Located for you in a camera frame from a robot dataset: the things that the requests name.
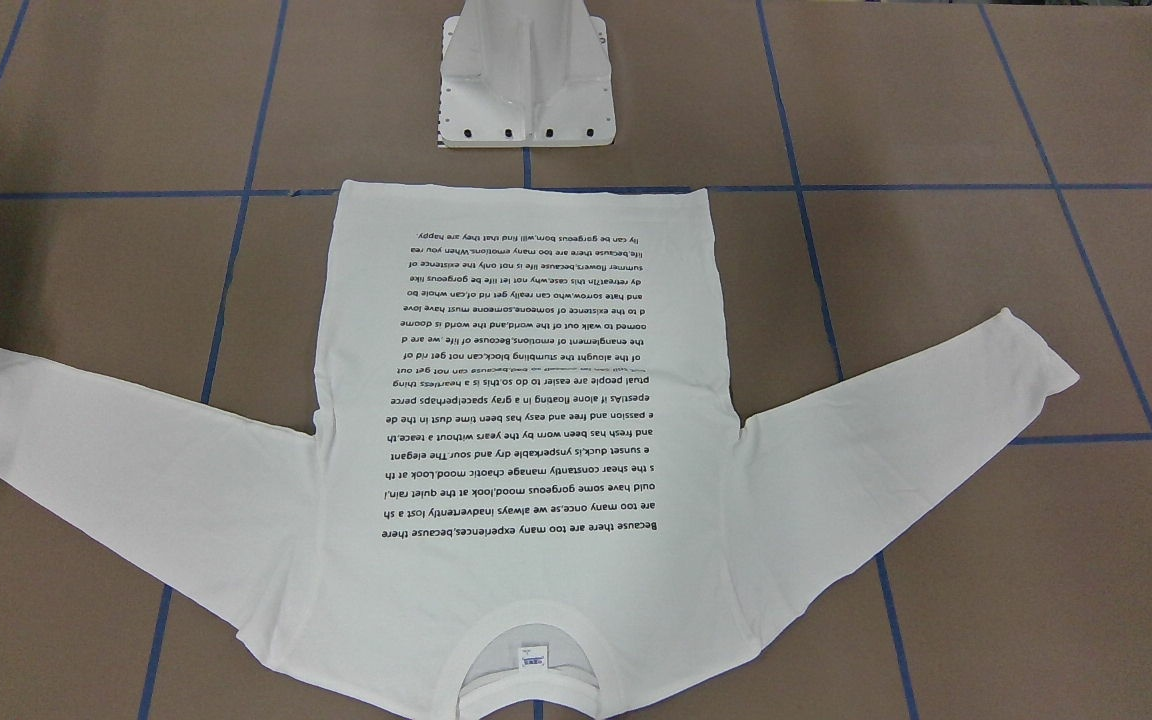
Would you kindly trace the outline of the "white long-sleeve printed shirt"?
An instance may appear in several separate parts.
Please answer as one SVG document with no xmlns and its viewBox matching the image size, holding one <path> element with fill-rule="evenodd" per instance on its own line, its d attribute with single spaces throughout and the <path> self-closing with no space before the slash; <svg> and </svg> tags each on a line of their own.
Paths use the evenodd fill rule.
<svg viewBox="0 0 1152 720">
<path fill-rule="evenodd" d="M 416 719 L 745 664 L 1078 376 L 1009 310 L 738 420 L 708 197 L 340 188 L 314 433 L 0 348 L 0 478 Z"/>
</svg>

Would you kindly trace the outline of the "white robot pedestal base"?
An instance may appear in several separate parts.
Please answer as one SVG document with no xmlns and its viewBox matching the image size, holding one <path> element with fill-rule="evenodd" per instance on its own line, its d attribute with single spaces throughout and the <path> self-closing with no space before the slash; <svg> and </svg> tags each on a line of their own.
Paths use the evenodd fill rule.
<svg viewBox="0 0 1152 720">
<path fill-rule="evenodd" d="M 609 145 L 605 41 L 604 20 L 582 1 L 467 1 L 444 22 L 439 145 Z"/>
</svg>

